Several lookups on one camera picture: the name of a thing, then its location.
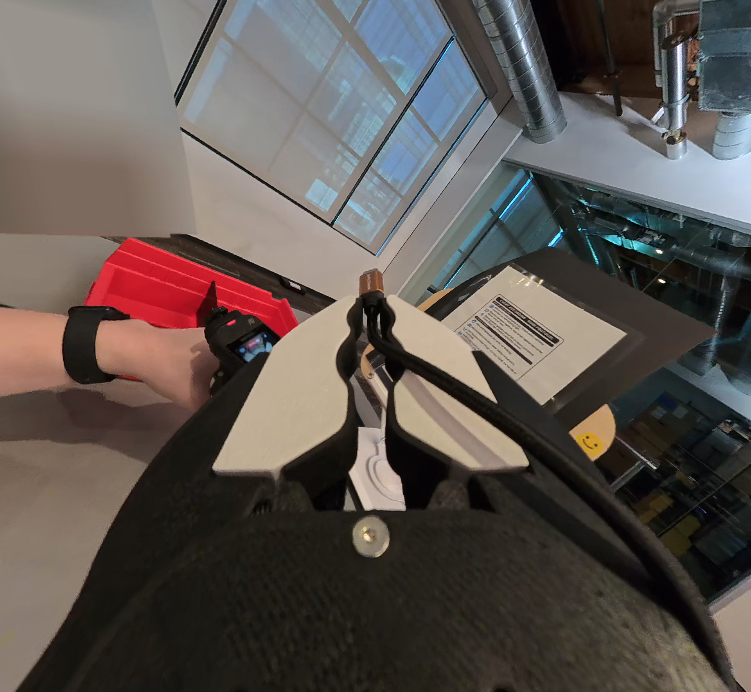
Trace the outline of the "white instruction sheet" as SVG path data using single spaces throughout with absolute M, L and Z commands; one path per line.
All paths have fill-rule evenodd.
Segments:
M 483 352 L 543 405 L 626 332 L 506 265 L 442 321 L 473 350 Z

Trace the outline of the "person's left forearm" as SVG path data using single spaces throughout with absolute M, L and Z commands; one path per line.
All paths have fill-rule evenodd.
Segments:
M 62 356 L 68 318 L 1 309 L 1 396 L 73 385 Z

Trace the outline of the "red plastic bin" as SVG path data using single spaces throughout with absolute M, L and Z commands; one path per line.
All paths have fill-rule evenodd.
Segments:
M 298 326 L 286 299 L 132 237 L 106 260 L 83 305 L 115 307 L 161 329 L 197 329 L 196 310 L 212 280 L 218 307 L 257 316 L 280 338 Z

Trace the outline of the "foil wrapped rectangular duct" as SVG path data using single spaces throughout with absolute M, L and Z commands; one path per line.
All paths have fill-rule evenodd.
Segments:
M 750 0 L 700 0 L 699 107 L 750 112 Z

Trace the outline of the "black ceiling pipe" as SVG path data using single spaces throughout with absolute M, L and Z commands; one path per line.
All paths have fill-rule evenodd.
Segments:
M 602 31 L 602 38 L 603 38 L 604 49 L 605 49 L 606 77 L 612 89 L 615 115 L 617 117 L 622 117 L 623 116 L 623 103 L 622 103 L 621 88 L 620 88 L 620 81 L 619 81 L 619 72 L 616 67 L 613 48 L 611 44 L 611 38 L 609 36 L 609 32 L 607 29 L 605 0 L 596 0 L 596 10 L 598 14 L 599 26 Z

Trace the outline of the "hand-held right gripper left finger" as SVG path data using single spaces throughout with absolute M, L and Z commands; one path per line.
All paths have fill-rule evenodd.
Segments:
M 343 298 L 272 349 L 212 471 L 301 484 L 316 509 L 343 506 L 358 454 L 351 378 L 358 361 L 361 299 Z

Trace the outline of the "silver insulated pipe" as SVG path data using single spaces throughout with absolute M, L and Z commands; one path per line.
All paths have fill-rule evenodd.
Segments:
M 652 9 L 652 51 L 656 86 L 662 90 L 662 113 L 652 122 L 662 121 L 662 141 L 669 160 L 681 160 L 687 153 L 684 126 L 690 102 L 690 43 L 698 28 L 675 29 L 675 21 L 699 14 L 700 0 L 662 0 Z

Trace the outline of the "wide round metal duct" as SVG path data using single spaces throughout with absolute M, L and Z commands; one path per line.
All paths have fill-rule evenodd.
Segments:
M 750 113 L 721 111 L 713 138 L 712 155 L 718 160 L 737 160 L 750 152 Z

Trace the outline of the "large grid window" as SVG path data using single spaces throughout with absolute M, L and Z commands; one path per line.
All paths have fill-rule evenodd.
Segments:
M 228 0 L 179 109 L 376 254 L 485 102 L 436 0 Z

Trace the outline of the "wooden backed black sign board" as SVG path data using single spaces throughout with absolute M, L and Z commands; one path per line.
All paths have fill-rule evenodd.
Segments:
M 434 312 L 426 314 L 442 323 L 449 313 L 506 265 L 542 279 L 558 294 L 627 334 L 619 346 L 609 350 L 543 405 L 479 351 L 484 355 L 482 366 L 487 380 L 499 395 L 499 401 L 507 403 L 508 408 L 524 417 L 526 422 L 543 422 L 544 431 L 550 424 L 543 413 L 549 413 L 568 431 L 600 406 L 624 394 L 643 378 L 710 336 L 711 330 L 705 324 L 552 247 L 521 256 L 465 282 L 439 299 L 434 304 Z

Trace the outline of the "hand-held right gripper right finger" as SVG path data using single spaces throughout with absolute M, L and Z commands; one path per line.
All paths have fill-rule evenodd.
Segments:
M 441 322 L 395 295 L 385 299 L 387 335 L 493 403 L 496 397 L 470 346 Z M 525 471 L 523 449 L 485 419 L 412 370 L 388 393 L 385 445 L 407 509 L 426 509 L 446 480 Z

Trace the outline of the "round spiral metal duct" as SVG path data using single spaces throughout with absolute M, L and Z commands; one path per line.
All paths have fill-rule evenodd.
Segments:
M 529 138 L 552 142 L 566 116 L 530 0 L 471 0 Z

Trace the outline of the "black smartwatch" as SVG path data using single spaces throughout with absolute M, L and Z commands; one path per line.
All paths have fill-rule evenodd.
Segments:
M 102 322 L 130 319 L 129 314 L 105 305 L 77 305 L 68 310 L 61 356 L 66 373 L 75 383 L 85 386 L 110 383 L 120 378 L 99 367 L 96 340 Z

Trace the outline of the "white sign stand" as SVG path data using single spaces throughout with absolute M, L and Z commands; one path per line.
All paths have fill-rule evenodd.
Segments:
M 402 482 L 391 468 L 385 444 L 386 411 L 375 427 L 358 429 L 358 453 L 349 479 L 357 508 L 364 511 L 404 511 Z

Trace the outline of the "person's left hand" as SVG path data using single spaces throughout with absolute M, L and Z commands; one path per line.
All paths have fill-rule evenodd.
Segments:
M 202 329 L 161 329 L 140 320 L 102 322 L 96 359 L 106 374 L 138 379 L 192 412 L 209 401 L 219 367 Z

